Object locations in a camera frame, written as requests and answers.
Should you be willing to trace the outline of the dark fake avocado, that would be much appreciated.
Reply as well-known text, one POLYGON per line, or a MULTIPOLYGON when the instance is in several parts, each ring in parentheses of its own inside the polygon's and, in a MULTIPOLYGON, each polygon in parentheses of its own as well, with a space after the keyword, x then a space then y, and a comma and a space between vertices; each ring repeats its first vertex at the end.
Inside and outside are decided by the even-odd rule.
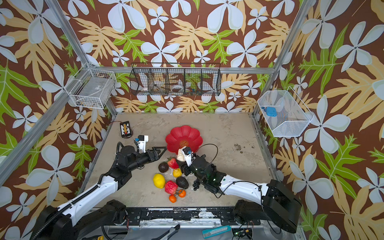
POLYGON ((188 189, 189 188, 189 182, 187 181, 186 178, 180 176, 176 179, 176 184, 178 185, 179 188, 182 189, 188 189))

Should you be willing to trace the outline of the cream fake garlic bulb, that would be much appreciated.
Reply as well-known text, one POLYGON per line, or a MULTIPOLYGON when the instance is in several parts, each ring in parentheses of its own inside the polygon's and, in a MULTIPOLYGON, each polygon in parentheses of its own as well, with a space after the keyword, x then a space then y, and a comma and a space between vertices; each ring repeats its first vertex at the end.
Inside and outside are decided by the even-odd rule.
POLYGON ((184 148, 178 150, 177 154, 177 160, 180 162, 185 162, 185 153, 184 153, 184 148))

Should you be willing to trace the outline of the black fake grape bunch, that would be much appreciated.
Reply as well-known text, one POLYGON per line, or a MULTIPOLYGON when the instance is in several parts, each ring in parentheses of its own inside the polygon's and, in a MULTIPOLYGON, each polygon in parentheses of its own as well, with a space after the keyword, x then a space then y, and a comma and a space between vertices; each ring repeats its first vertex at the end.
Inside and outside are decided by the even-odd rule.
POLYGON ((193 182, 193 190, 197 191, 200 188, 201 185, 202 185, 202 182, 200 180, 196 179, 193 182))

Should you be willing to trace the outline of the small orange-yellow fruit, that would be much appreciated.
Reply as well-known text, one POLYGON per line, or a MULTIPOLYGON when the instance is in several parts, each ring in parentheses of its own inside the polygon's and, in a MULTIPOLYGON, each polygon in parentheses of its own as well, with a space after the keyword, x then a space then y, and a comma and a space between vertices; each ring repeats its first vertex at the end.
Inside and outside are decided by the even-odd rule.
POLYGON ((182 171, 180 168, 177 168, 177 169, 173 169, 173 176, 175 178, 179 178, 183 175, 182 171))

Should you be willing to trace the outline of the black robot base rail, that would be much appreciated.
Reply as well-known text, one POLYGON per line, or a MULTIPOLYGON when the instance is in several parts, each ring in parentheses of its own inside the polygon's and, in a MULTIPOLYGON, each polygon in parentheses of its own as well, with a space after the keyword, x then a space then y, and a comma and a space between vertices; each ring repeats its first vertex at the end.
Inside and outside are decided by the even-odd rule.
POLYGON ((196 208, 126 208, 126 219, 129 226, 144 226, 145 224, 165 224, 177 222, 180 224, 211 224, 236 225, 233 214, 234 207, 196 207, 196 208))

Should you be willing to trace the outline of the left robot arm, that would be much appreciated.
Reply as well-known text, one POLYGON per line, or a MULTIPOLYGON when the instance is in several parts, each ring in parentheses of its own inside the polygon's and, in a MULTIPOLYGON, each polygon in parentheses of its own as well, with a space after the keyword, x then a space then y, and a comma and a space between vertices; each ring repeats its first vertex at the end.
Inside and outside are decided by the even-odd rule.
POLYGON ((100 227, 125 223, 126 206, 117 200, 107 202, 96 211, 92 209, 121 189, 132 178, 134 170, 158 161, 166 151, 166 147, 153 147, 139 153, 137 147, 119 142, 111 168, 77 197, 59 207, 45 208, 36 220, 31 239, 78 240, 100 227))

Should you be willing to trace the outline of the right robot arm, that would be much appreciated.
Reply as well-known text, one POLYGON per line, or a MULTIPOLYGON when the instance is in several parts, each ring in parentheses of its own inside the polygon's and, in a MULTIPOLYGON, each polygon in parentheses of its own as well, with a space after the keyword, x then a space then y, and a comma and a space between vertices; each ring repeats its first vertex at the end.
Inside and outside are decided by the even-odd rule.
POLYGON ((218 171, 204 155, 177 157, 177 163, 183 174, 197 178, 196 188, 203 186, 217 198, 223 195, 242 198, 235 207, 238 222, 262 219, 272 221, 285 232, 296 233, 302 202, 281 182, 253 183, 234 178, 218 171))

